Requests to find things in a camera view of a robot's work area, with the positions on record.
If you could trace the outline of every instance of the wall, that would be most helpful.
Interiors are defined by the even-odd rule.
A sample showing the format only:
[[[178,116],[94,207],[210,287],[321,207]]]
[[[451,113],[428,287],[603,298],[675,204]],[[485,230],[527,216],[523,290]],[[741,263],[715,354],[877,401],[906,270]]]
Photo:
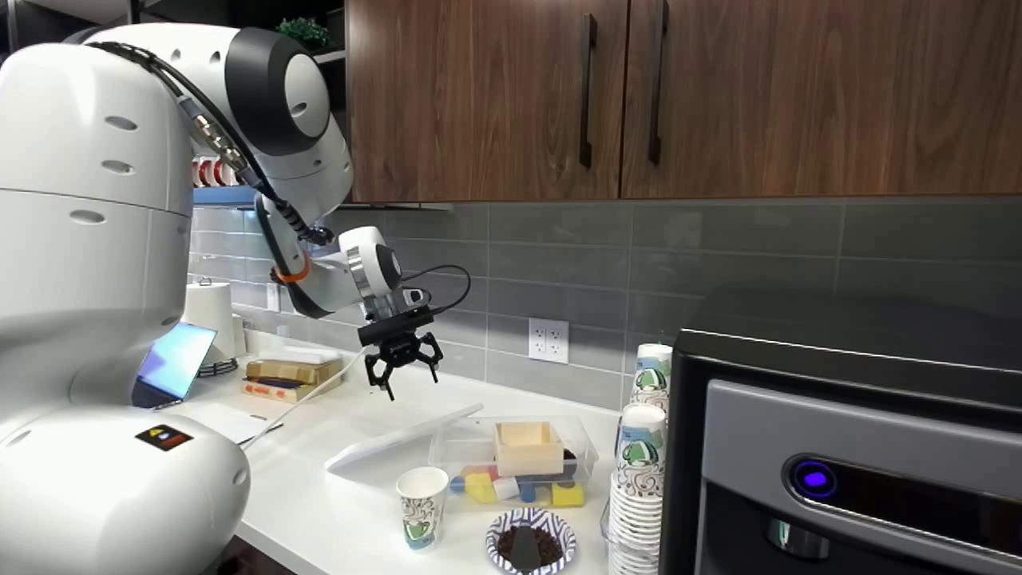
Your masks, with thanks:
[[[675,341],[715,287],[902,293],[1022,317],[1022,203],[617,203],[341,210],[377,224],[403,270],[467,265],[477,287],[435,323],[440,371],[617,409],[638,341]],[[256,329],[357,350],[357,310],[266,310],[270,257],[242,210],[195,215],[192,278],[232,278]],[[423,282],[458,298],[458,276]],[[571,361],[527,358],[527,319],[567,319]]]

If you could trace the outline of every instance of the kitchen counter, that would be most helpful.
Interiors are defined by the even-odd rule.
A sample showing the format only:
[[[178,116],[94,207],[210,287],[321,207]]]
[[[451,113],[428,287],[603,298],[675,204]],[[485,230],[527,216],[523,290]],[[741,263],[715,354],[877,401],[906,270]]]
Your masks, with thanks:
[[[440,383],[431,383],[431,374],[423,368],[392,374],[395,404],[389,404],[387,394],[368,387],[357,354],[347,361],[351,371],[341,387],[304,404],[279,433],[247,449],[254,494],[237,528],[247,542],[298,575],[491,571],[482,533],[507,505],[473,508],[463,500],[449,500],[444,539],[425,554],[406,545],[392,481],[425,464],[425,442],[375,453],[351,464],[341,475],[327,469],[340,451],[357,442],[482,404],[479,416],[571,418],[589,433],[598,451],[589,505],[556,508],[556,516],[578,533],[578,559],[569,571],[603,571],[601,510],[608,502],[617,413],[454,374],[440,374]],[[280,416],[280,404],[242,396],[237,383],[239,374],[197,383],[203,391],[174,413],[190,416],[209,406],[232,406],[270,418]]]

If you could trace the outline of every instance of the paper cup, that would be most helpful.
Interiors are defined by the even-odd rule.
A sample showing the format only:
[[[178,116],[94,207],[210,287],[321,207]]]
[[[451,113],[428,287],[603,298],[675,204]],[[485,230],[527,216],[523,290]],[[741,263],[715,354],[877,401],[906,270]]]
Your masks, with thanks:
[[[403,505],[403,533],[413,549],[428,549],[440,539],[451,475],[440,468],[416,468],[395,481]]]

